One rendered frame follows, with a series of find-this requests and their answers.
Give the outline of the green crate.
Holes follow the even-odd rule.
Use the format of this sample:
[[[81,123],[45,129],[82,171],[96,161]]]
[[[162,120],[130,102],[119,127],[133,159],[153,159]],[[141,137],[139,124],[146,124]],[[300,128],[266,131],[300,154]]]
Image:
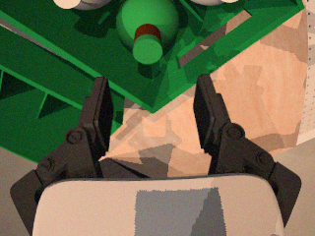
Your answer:
[[[77,127],[95,77],[1,18],[0,69],[0,148],[39,163]]]
[[[179,32],[149,65],[138,62],[117,34],[122,0],[88,11],[64,9],[54,0],[0,0],[0,18],[93,77],[105,77],[112,89],[154,114],[196,85],[198,76],[211,74],[305,8],[302,0],[238,0],[216,6],[173,1]],[[249,19],[180,68],[181,56],[243,10]]]

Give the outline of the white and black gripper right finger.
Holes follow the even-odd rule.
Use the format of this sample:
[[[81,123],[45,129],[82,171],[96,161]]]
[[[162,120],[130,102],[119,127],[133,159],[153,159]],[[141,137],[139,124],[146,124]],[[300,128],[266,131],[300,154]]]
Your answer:
[[[248,173],[267,180],[275,192],[285,228],[301,188],[300,177],[274,162],[267,151],[245,138],[239,124],[231,123],[210,74],[197,78],[193,111],[201,149],[212,157],[208,175]]]

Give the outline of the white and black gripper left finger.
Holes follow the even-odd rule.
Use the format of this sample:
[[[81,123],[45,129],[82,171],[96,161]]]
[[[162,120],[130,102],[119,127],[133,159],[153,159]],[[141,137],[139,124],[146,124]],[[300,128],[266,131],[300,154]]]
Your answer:
[[[66,132],[64,143],[44,157],[36,170],[11,187],[11,198],[30,236],[38,202],[48,185],[68,178],[103,178],[99,160],[109,151],[113,112],[108,79],[95,77],[77,127]]]

